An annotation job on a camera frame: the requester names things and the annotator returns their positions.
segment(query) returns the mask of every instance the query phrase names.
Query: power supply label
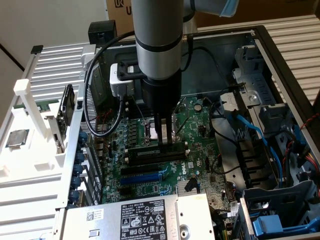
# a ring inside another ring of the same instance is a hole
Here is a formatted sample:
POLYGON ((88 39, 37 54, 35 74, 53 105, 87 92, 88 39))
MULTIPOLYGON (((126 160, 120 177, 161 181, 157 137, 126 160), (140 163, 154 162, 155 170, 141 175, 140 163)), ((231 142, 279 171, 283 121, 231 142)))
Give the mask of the power supply label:
POLYGON ((165 200, 121 206, 120 240, 166 240, 165 200))

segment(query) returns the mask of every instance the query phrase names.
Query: wall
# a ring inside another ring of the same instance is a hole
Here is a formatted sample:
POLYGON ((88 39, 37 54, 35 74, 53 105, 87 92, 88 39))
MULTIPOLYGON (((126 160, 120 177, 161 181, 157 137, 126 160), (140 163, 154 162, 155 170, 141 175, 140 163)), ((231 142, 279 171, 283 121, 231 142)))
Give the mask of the wall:
MULTIPOLYGON (((104 0, 1 0, 0 43, 25 67, 33 46, 88 42, 90 23, 105 19, 104 0)), ((21 75, 0 50, 0 116, 7 112, 21 75)))

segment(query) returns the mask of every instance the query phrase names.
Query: motherboard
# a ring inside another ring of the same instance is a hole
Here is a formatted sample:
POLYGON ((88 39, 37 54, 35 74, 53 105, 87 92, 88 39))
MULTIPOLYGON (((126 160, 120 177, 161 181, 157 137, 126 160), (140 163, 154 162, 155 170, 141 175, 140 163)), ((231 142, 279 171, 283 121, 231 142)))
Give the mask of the motherboard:
MULTIPOLYGON (((215 209, 227 209, 232 200, 221 166, 216 138, 210 136, 209 107, 203 99, 184 97, 172 115, 172 147, 158 147, 153 118, 124 116, 116 131, 97 140, 96 148, 104 173, 102 203, 178 194, 206 193, 215 209), (190 192, 185 186, 195 179, 190 192)), ((110 112, 100 115, 98 131, 114 120, 110 112)))

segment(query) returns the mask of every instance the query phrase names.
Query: cardboard box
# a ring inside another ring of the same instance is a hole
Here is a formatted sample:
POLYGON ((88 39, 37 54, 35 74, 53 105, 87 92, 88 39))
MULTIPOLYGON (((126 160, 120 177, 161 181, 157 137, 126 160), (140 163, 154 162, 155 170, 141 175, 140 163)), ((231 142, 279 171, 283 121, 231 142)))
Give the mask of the cardboard box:
MULTIPOLYGON (((118 35, 134 29, 131 0, 106 0, 110 20, 115 20, 118 35)), ((239 0, 233 17, 196 12, 198 28, 243 22, 281 19, 315 13, 317 0, 239 0)))

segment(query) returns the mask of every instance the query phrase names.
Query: robotic arm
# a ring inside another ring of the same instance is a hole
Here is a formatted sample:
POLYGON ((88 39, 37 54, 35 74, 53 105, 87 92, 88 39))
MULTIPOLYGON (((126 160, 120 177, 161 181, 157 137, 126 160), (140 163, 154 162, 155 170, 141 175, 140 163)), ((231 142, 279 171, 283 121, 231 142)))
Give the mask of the robotic arm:
POLYGON ((143 101, 159 145, 172 144, 172 109, 181 97, 184 10, 232 17, 239 0, 131 0, 143 101))

